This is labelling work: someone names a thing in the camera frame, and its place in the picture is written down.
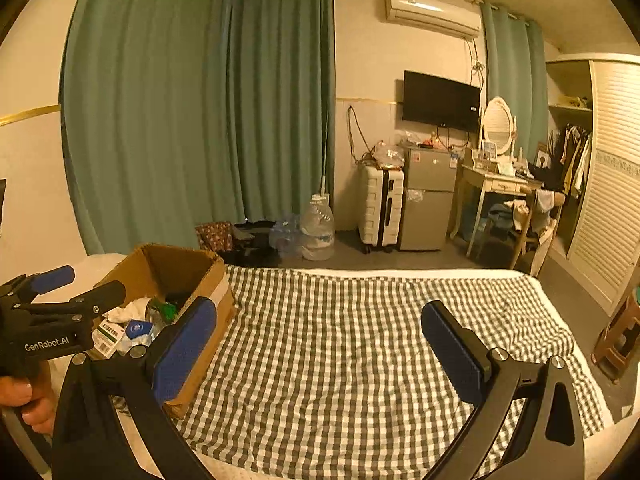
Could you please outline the person's left hand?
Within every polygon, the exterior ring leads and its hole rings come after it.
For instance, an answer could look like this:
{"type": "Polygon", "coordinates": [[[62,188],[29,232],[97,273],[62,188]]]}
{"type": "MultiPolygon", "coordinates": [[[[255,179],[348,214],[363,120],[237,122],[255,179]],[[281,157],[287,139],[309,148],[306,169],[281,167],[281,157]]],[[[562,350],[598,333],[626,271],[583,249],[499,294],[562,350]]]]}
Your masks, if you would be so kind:
{"type": "Polygon", "coordinates": [[[56,395],[49,362],[40,362],[38,374],[32,378],[2,376],[0,404],[2,408],[18,408],[24,423],[36,434],[53,434],[56,395]]]}

